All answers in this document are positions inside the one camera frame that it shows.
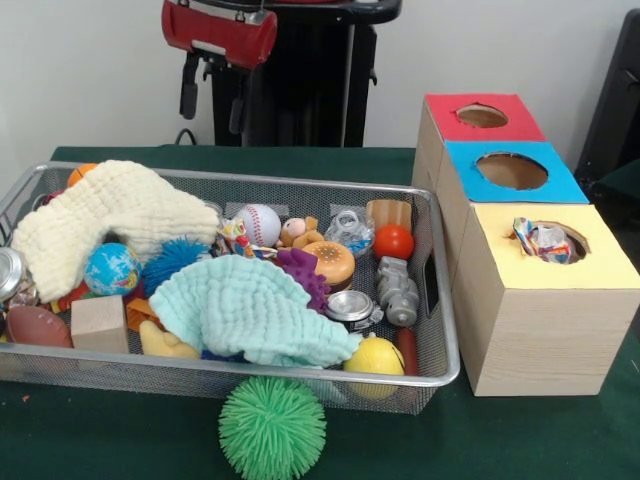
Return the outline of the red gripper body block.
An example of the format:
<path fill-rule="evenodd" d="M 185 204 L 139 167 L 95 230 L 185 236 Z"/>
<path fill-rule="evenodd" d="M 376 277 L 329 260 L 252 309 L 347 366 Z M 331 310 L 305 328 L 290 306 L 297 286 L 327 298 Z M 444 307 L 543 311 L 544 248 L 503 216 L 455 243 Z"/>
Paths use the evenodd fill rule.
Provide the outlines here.
<path fill-rule="evenodd" d="M 277 16 L 272 11 L 245 12 L 202 1 L 165 1 L 161 26 L 170 46 L 218 55 L 240 68 L 265 63 L 277 36 Z"/>

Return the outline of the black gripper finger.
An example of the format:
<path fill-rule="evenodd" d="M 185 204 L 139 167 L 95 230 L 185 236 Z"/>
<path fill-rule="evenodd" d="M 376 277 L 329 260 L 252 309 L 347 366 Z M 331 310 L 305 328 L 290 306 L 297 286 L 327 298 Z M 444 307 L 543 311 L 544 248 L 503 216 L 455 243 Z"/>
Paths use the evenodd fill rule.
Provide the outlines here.
<path fill-rule="evenodd" d="M 231 102 L 229 116 L 229 131 L 231 134 L 242 134 L 244 132 L 248 81 L 248 73 L 238 74 L 237 95 Z"/>
<path fill-rule="evenodd" d="M 186 120 L 193 120 L 196 115 L 198 97 L 196 73 L 199 59 L 196 53 L 187 52 L 182 70 L 179 112 Z"/>

